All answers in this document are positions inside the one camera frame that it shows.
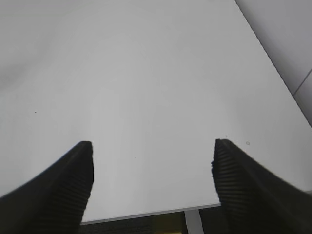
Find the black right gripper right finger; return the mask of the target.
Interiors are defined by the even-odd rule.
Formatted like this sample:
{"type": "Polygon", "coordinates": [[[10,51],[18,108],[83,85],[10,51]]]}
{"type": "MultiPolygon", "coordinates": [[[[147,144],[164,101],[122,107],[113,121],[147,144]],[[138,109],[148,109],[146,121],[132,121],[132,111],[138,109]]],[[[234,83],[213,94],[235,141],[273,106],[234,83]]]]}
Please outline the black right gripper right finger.
{"type": "Polygon", "coordinates": [[[228,139],[216,139],[212,176],[233,234],[310,234],[312,196],[228,139]]]}

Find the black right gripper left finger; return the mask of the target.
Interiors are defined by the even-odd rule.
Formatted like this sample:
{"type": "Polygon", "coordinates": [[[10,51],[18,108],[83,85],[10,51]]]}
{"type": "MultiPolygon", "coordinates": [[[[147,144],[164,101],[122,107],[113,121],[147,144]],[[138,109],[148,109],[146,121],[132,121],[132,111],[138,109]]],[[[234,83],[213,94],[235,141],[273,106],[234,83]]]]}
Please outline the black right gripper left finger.
{"type": "Polygon", "coordinates": [[[81,141],[0,198],[2,234],[76,234],[94,183],[93,146],[81,141]]]}

